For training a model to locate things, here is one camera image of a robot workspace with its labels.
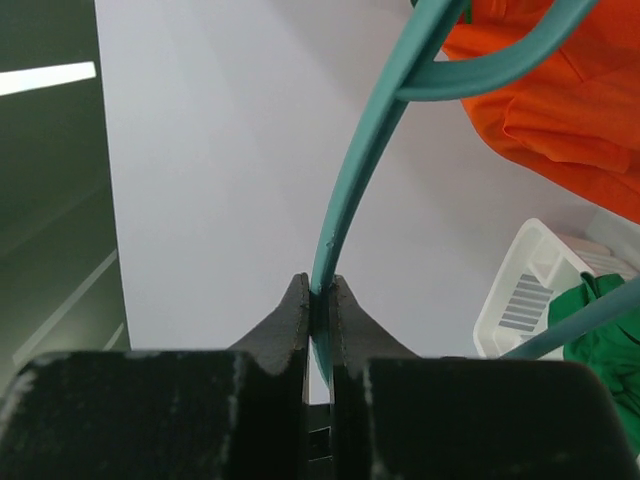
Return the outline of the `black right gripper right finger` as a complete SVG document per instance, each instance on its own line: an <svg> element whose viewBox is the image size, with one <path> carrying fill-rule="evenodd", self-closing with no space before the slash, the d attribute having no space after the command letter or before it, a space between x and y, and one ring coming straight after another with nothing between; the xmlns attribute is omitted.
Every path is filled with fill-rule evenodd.
<svg viewBox="0 0 640 480"><path fill-rule="evenodd" d="M608 392L562 361L422 358L329 293L339 479L635 479Z"/></svg>

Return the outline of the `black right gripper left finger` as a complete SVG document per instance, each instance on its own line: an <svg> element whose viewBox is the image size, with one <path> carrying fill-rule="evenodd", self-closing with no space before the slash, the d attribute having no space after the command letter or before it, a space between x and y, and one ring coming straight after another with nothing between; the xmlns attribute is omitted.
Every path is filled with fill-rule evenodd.
<svg viewBox="0 0 640 480"><path fill-rule="evenodd" d="M40 355L1 403L5 479L303 479L309 282L224 350Z"/></svg>

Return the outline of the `green t shirt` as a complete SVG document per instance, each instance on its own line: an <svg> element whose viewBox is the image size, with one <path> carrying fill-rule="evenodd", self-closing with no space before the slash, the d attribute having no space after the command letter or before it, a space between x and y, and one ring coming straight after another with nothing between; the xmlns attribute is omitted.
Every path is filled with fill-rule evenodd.
<svg viewBox="0 0 640 480"><path fill-rule="evenodd" d="M550 327L625 284L618 274L581 274L581 284L556 297L548 307ZM639 456L639 310L634 308L563 347L563 358L588 366L607 387Z"/></svg>

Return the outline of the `teal plastic hanger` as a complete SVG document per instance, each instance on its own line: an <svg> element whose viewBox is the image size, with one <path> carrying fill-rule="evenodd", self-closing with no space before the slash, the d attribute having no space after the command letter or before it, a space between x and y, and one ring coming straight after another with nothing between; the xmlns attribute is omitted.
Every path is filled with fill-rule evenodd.
<svg viewBox="0 0 640 480"><path fill-rule="evenodd" d="M416 1L351 140L322 226L311 277L325 301L349 227L407 106L510 85L573 35L601 1Z"/></svg>

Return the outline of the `orange t shirt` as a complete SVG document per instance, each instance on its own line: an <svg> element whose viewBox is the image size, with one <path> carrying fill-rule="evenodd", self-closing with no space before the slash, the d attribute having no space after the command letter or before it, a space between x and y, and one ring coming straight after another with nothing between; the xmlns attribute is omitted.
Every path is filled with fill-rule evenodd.
<svg viewBox="0 0 640 480"><path fill-rule="evenodd" d="M462 105L497 154L638 222L638 2L599 2L532 72Z"/></svg>

